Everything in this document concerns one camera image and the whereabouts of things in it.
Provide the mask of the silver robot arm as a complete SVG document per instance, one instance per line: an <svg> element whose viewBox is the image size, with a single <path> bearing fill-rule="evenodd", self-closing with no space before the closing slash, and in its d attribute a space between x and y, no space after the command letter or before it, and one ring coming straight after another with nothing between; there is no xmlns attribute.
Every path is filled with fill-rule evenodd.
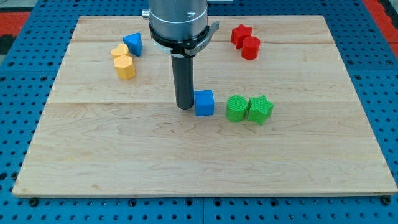
<svg viewBox="0 0 398 224"><path fill-rule="evenodd" d="M208 23L206 0L148 0L142 10L149 20L152 40L170 55L176 104L187 110L194 105L193 58L210 43L219 22Z"/></svg>

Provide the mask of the black clamp mount ring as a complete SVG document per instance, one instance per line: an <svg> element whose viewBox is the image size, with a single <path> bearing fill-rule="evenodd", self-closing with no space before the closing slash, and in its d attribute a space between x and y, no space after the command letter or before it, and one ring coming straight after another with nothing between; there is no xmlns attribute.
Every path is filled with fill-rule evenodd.
<svg viewBox="0 0 398 224"><path fill-rule="evenodd" d="M154 45L163 53L177 58L193 58L211 42L214 33L219 29L219 21L207 25L198 35L188 40L170 40L156 33L149 23L151 38Z"/></svg>

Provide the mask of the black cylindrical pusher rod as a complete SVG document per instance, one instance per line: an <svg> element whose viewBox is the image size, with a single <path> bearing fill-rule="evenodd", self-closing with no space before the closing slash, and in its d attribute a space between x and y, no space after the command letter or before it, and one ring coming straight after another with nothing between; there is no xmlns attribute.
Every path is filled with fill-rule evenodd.
<svg viewBox="0 0 398 224"><path fill-rule="evenodd" d="M193 59L171 56L176 104L180 109L190 109L194 104Z"/></svg>

